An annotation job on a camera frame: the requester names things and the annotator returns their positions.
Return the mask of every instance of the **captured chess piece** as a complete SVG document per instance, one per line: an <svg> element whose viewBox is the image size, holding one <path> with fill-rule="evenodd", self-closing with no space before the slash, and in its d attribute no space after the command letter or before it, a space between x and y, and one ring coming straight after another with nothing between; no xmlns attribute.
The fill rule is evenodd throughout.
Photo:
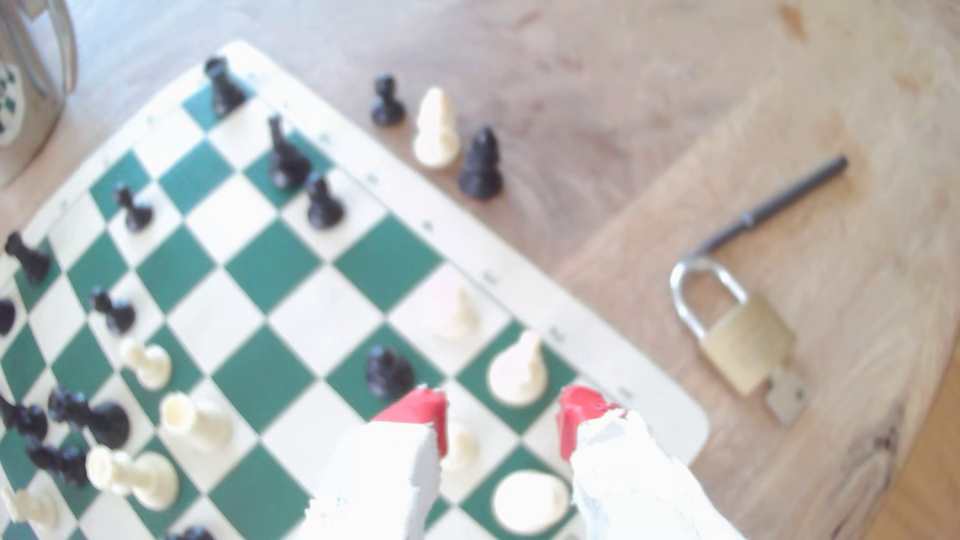
<svg viewBox="0 0 960 540"><path fill-rule="evenodd" d="M247 101L240 86L230 77L227 59L213 57L206 61L204 73L213 84L213 112L224 117Z"/></svg>
<svg viewBox="0 0 960 540"><path fill-rule="evenodd" d="M100 285L90 291L90 306L106 315L107 328L113 335L127 333L136 322L136 311L130 301L123 298L111 300Z"/></svg>
<svg viewBox="0 0 960 540"><path fill-rule="evenodd" d="M480 128L473 138L464 168L460 171L460 190L470 198L486 201L503 190L500 174L500 150L490 126Z"/></svg>
<svg viewBox="0 0 960 540"><path fill-rule="evenodd" d="M113 191L117 205L127 211L127 230L139 233L154 219L154 209L148 203L135 201L129 187L120 184Z"/></svg>
<svg viewBox="0 0 960 540"><path fill-rule="evenodd" d="M344 218L344 205L330 195L326 178L321 175L307 182L306 194L310 197L310 208L307 210L307 219L314 229L329 229Z"/></svg>
<svg viewBox="0 0 960 540"><path fill-rule="evenodd" d="M0 417L8 430L43 441L47 436L47 415L36 405L11 404L0 397Z"/></svg>
<svg viewBox="0 0 960 540"><path fill-rule="evenodd" d="M396 99L394 76L389 73L379 74L373 88L376 91L376 101L373 102L373 109L370 113L373 123L387 128L402 122L407 111L403 104Z"/></svg>
<svg viewBox="0 0 960 540"><path fill-rule="evenodd" d="M23 273L27 275L27 283L37 285L47 277L47 272L50 270L50 256L41 250L28 248L23 243L20 233L10 233L4 249L7 255L16 257L20 261Z"/></svg>
<svg viewBox="0 0 960 540"><path fill-rule="evenodd" d="M274 142L274 150L270 153L270 180L280 189L294 189L306 182L313 165L283 136L280 121L279 114L270 117L270 138Z"/></svg>
<svg viewBox="0 0 960 540"><path fill-rule="evenodd" d="M98 443L113 449L122 447L130 437L127 411L114 402L90 408L84 394L58 387L50 392L47 410L50 418L55 422L66 422L73 431L90 428L90 434Z"/></svg>
<svg viewBox="0 0 960 540"><path fill-rule="evenodd" d="M381 400L395 400L414 387L414 368L393 349L380 345L370 347L367 387Z"/></svg>

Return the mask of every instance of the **white square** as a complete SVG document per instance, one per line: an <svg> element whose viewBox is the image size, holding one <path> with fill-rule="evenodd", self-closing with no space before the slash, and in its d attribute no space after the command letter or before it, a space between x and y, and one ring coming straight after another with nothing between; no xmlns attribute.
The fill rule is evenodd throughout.
<svg viewBox="0 0 960 540"><path fill-rule="evenodd" d="M276 209L243 175L233 175L186 217L207 252L224 264L276 217Z"/></svg>
<svg viewBox="0 0 960 540"><path fill-rule="evenodd" d="M52 364L86 322L86 313L66 274L60 274L30 312L30 328L47 364Z"/></svg>
<svg viewBox="0 0 960 540"><path fill-rule="evenodd" d="M458 339L434 333L431 311L443 296L451 296L461 284L477 315L477 329ZM510 314L487 293L445 263L423 280L387 315L390 323L448 376L454 376L497 337L508 324Z"/></svg>
<svg viewBox="0 0 960 540"><path fill-rule="evenodd" d="M333 260L379 223L387 210L366 189L339 169L326 174L330 194L344 205L344 219L332 229L318 231L307 221L310 198L303 191L280 211L300 240L324 260Z"/></svg>
<svg viewBox="0 0 960 540"><path fill-rule="evenodd" d="M233 436L227 445L217 452L203 452L197 450L190 441L163 427L159 428L156 434L194 485L207 493L256 445L256 433L212 380L201 380L190 392L190 397L214 403L229 415L233 424Z"/></svg>
<svg viewBox="0 0 960 540"><path fill-rule="evenodd" d="M270 315L270 325L320 377L383 321L380 310L332 264L300 285Z"/></svg>
<svg viewBox="0 0 960 540"><path fill-rule="evenodd" d="M146 344L147 339L153 336L156 331L163 326L163 311L154 302L154 297L147 292L147 287L136 275L136 272L130 271L117 282L110 290L110 298L123 298L133 305L136 310L136 320L133 327L123 336L116 336L107 328L107 317L102 313L90 311L87 315L87 325L93 332L94 337L100 342L100 348L107 354L107 360L113 365L113 368L123 366L123 359L120 357L120 342L126 337Z"/></svg>
<svg viewBox="0 0 960 540"><path fill-rule="evenodd" d="M442 388L450 403L447 423L466 428L479 447L476 459L469 466L441 471L440 492L452 503L459 504L516 448L518 437L456 380L448 380Z"/></svg>
<svg viewBox="0 0 960 540"><path fill-rule="evenodd" d="M64 272L86 252L104 231L104 216L89 192L85 191L50 229L50 247Z"/></svg>
<svg viewBox="0 0 960 540"><path fill-rule="evenodd" d="M133 151L154 180L204 139L204 130L186 110L177 108L158 121L133 145Z"/></svg>
<svg viewBox="0 0 960 540"><path fill-rule="evenodd" d="M263 324L263 313L223 268L214 270L167 319L180 343L210 374Z"/></svg>
<svg viewBox="0 0 960 540"><path fill-rule="evenodd" d="M314 493L317 477L340 438L363 424L363 418L321 380L271 424L263 444L300 487Z"/></svg>
<svg viewBox="0 0 960 540"><path fill-rule="evenodd" d="M150 225L138 233L131 233L127 229L125 211L117 212L107 225L113 244L130 267L139 266L146 260L183 221L180 210L160 184L147 185L137 195L136 200L150 203L154 207L154 219Z"/></svg>

